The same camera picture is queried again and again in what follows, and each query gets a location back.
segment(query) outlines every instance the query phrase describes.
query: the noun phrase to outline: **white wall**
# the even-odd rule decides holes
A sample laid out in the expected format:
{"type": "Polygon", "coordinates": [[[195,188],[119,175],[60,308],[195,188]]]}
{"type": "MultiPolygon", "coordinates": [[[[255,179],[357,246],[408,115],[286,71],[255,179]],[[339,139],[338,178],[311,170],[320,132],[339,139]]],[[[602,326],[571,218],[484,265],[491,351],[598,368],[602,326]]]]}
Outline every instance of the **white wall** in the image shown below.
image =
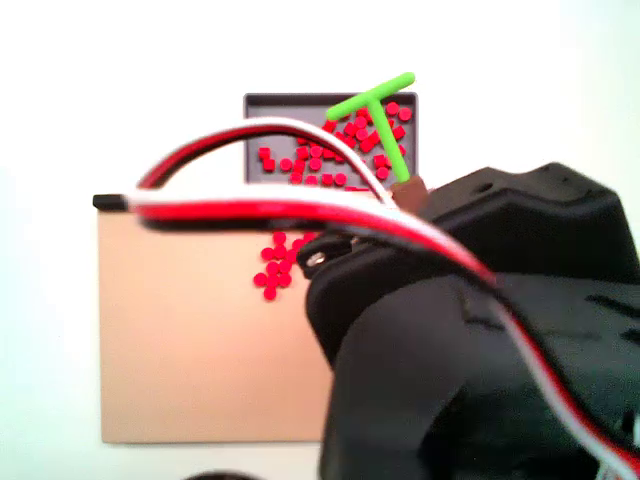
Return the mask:
{"type": "MultiPolygon", "coordinates": [[[[0,7],[0,478],[315,478],[314,445],[100,441],[91,196],[240,119],[245,92],[361,91],[415,71],[430,186],[561,161],[619,192],[638,241],[640,4],[410,3],[0,7]]],[[[215,155],[175,183],[240,182],[241,147],[215,155]]]]}

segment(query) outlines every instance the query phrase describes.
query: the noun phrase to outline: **red bead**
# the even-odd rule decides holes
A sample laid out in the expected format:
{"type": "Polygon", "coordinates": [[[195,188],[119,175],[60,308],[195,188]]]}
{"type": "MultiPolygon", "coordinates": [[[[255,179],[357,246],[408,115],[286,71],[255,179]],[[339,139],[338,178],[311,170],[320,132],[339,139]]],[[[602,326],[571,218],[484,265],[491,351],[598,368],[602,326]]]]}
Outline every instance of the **red bead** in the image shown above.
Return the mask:
{"type": "Polygon", "coordinates": [[[380,134],[378,133],[378,131],[374,130],[374,132],[369,135],[368,140],[372,145],[377,145],[378,143],[380,143],[380,134]]]}
{"type": "Polygon", "coordinates": [[[290,158],[283,158],[282,160],[280,160],[280,170],[282,170],[283,172],[290,171],[292,167],[293,162],[290,158]]]}
{"type": "Polygon", "coordinates": [[[297,250],[289,250],[287,252],[287,256],[285,257],[287,259],[287,262],[291,263],[292,265],[294,263],[296,263],[296,255],[298,254],[297,250]]]}
{"type": "Polygon", "coordinates": [[[386,180],[388,176],[389,176],[389,169],[388,168],[381,167],[378,170],[376,170],[376,177],[378,177],[378,179],[386,180]]]}
{"type": "Polygon", "coordinates": [[[336,173],[335,182],[336,182],[336,185],[338,185],[339,187],[342,187],[344,184],[347,183],[347,176],[344,173],[336,173]]]}
{"type": "Polygon", "coordinates": [[[322,155],[322,147],[320,145],[314,145],[311,147],[311,156],[320,157],[322,155]]]}
{"type": "Polygon", "coordinates": [[[296,158],[298,160],[306,160],[309,158],[309,149],[307,147],[296,148],[296,158]]]}
{"type": "Polygon", "coordinates": [[[296,160],[296,163],[293,164],[293,171],[296,173],[302,173],[306,166],[307,164],[304,163],[304,160],[296,160]]]}
{"type": "Polygon", "coordinates": [[[386,155],[376,155],[373,157],[373,165],[376,168],[386,167],[387,166],[387,156],[386,155]]]}
{"type": "Polygon", "coordinates": [[[276,169],[276,161],[273,158],[267,158],[262,161],[262,168],[265,172],[273,172],[276,169]]]}
{"type": "Polygon", "coordinates": [[[253,284],[256,287],[264,287],[267,284],[267,276],[264,273],[257,273],[255,277],[253,277],[253,284]]]}
{"type": "Polygon", "coordinates": [[[356,117],[354,123],[356,124],[356,128],[365,128],[367,126],[367,119],[364,117],[356,117]]]}
{"type": "Polygon", "coordinates": [[[398,113],[399,108],[400,107],[396,102],[389,102],[386,108],[387,115],[395,115],[396,113],[398,113]]]}
{"type": "Polygon", "coordinates": [[[282,245],[287,241],[287,234],[284,232],[273,232],[271,239],[274,245],[282,245]]]}
{"type": "Polygon", "coordinates": [[[279,271],[280,271],[280,268],[278,267],[278,262],[267,263],[267,273],[269,275],[275,275],[279,271]]]}
{"type": "Polygon", "coordinates": [[[271,157],[271,149],[269,147],[260,147],[258,149],[258,156],[260,157],[260,160],[267,160],[271,157]]]}
{"type": "Polygon", "coordinates": [[[278,275],[269,275],[267,277],[267,287],[276,288],[279,283],[278,275]]]}
{"type": "Polygon", "coordinates": [[[373,143],[371,143],[368,138],[360,143],[360,150],[364,153],[369,153],[373,147],[373,143]]]}
{"type": "Polygon", "coordinates": [[[263,260],[269,261],[273,258],[273,248],[263,248],[260,252],[260,256],[263,260]]]}
{"type": "Polygon", "coordinates": [[[324,122],[322,129],[325,132],[333,133],[333,131],[336,129],[336,125],[338,125],[338,122],[332,122],[331,120],[327,120],[326,122],[324,122]]]}
{"type": "Polygon", "coordinates": [[[398,125],[396,128],[393,129],[393,136],[396,137],[396,140],[400,140],[402,137],[404,137],[404,134],[406,132],[404,131],[404,128],[402,127],[402,125],[398,125]]]}
{"type": "Polygon", "coordinates": [[[291,263],[287,260],[280,262],[280,273],[289,273],[291,271],[291,263]]]}
{"type": "Polygon", "coordinates": [[[309,168],[314,172],[317,172],[322,168],[322,159],[320,158],[312,158],[309,160],[309,168]]]}
{"type": "Polygon", "coordinates": [[[369,123],[372,122],[371,114],[369,113],[369,109],[367,107],[360,108],[356,112],[356,117],[364,117],[367,120],[367,122],[369,123]]]}
{"type": "Polygon", "coordinates": [[[330,173],[323,173],[322,184],[325,187],[330,187],[331,185],[333,185],[333,175],[331,175],[330,173]]]}
{"type": "Polygon", "coordinates": [[[276,248],[273,249],[273,256],[277,259],[283,259],[287,254],[287,247],[284,245],[276,245],[276,248]]]}
{"type": "Polygon", "coordinates": [[[289,275],[288,273],[283,273],[282,275],[280,275],[280,278],[278,280],[280,281],[280,286],[283,288],[287,288],[289,285],[291,285],[291,275],[289,275]]]}
{"type": "Polygon", "coordinates": [[[350,137],[353,137],[356,134],[356,130],[356,126],[352,122],[349,122],[344,126],[344,133],[350,137]]]}
{"type": "Polygon", "coordinates": [[[273,287],[267,287],[264,289],[264,292],[262,292],[262,294],[264,295],[264,298],[266,300],[274,300],[276,298],[276,289],[273,287]]]}
{"type": "Polygon", "coordinates": [[[398,112],[398,118],[403,122],[408,122],[409,120],[411,120],[411,109],[402,107],[398,112]]]}
{"type": "Polygon", "coordinates": [[[289,175],[289,181],[294,185],[298,185],[299,183],[302,183],[302,174],[298,172],[293,172],[291,175],[289,175]]]}
{"type": "Polygon", "coordinates": [[[368,137],[369,137],[369,132],[367,132],[366,128],[361,128],[356,132],[356,138],[361,142],[363,140],[366,140],[368,137]]]}

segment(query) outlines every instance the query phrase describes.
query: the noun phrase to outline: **gray tray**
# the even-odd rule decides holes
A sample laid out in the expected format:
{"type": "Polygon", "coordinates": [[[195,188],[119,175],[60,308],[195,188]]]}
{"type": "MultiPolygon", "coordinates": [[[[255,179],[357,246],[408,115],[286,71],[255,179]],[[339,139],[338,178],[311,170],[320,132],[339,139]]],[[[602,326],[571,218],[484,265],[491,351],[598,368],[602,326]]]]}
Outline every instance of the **gray tray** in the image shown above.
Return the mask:
{"type": "MultiPolygon", "coordinates": [[[[297,120],[303,120],[313,125],[322,127],[326,120],[327,109],[337,103],[352,97],[353,94],[274,94],[274,93],[248,93],[244,97],[244,115],[245,118],[278,116],[288,117],[297,120]]],[[[396,102],[401,108],[409,107],[413,113],[408,122],[401,122],[396,115],[392,117],[395,120],[395,126],[402,125],[405,129],[405,136],[398,142],[406,149],[404,156],[407,168],[411,175],[416,174],[418,161],[418,96],[413,92],[400,92],[388,97],[383,102],[386,106],[389,102],[396,102]]],[[[355,114],[352,114],[348,121],[353,122],[355,114]]],[[[335,131],[343,131],[346,120],[338,123],[335,131]]],[[[371,132],[375,129],[373,125],[369,125],[367,129],[371,132]]],[[[289,183],[290,173],[281,172],[279,161],[286,157],[295,162],[296,149],[300,145],[293,137],[284,135],[273,135],[268,137],[258,137],[247,140],[245,142],[245,180],[248,183],[289,183]],[[271,157],[276,160],[276,170],[273,173],[263,171],[262,161],[259,158],[259,148],[269,147],[271,149],[271,157]]],[[[366,160],[367,166],[375,171],[373,165],[373,157],[375,155],[384,154],[382,145],[378,143],[370,152],[363,153],[358,147],[355,151],[366,160]]],[[[342,172],[347,175],[347,186],[363,188],[364,182],[359,178],[358,174],[346,163],[337,163],[335,160],[323,159],[322,170],[319,172],[310,172],[309,167],[305,169],[305,176],[308,173],[317,173],[320,177],[322,173],[336,174],[342,172]]],[[[389,177],[383,181],[386,187],[391,186],[395,182],[395,176],[391,172],[389,177]]]]}

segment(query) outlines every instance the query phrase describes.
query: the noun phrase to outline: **metal screw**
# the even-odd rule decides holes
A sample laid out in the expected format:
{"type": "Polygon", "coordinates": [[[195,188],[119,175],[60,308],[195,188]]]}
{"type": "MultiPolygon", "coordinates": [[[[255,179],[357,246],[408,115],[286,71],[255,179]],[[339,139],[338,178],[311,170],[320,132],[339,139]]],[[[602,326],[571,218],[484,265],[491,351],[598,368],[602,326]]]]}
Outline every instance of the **metal screw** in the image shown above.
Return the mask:
{"type": "Polygon", "coordinates": [[[326,258],[327,257],[322,252],[314,253],[307,259],[307,267],[315,267],[316,265],[320,265],[326,260],[326,258]]]}

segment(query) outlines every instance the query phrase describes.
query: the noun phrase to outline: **green plastic piece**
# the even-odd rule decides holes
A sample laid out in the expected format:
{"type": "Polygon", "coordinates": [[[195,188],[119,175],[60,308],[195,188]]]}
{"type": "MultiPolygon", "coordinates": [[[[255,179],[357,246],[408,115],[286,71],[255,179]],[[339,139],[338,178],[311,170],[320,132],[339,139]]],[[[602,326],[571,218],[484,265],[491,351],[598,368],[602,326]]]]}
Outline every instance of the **green plastic piece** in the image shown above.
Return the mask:
{"type": "Polygon", "coordinates": [[[416,76],[413,73],[403,73],[371,90],[348,98],[344,102],[334,105],[327,110],[327,118],[336,121],[360,108],[367,107],[369,109],[373,124],[378,130],[378,135],[380,135],[382,147],[391,161],[391,170],[393,170],[399,183],[408,181],[411,175],[409,174],[409,169],[407,168],[404,158],[402,158],[402,152],[400,152],[400,148],[398,148],[398,142],[396,142],[393,136],[387,115],[384,113],[384,108],[380,102],[398,90],[408,87],[415,80],[416,76]]]}

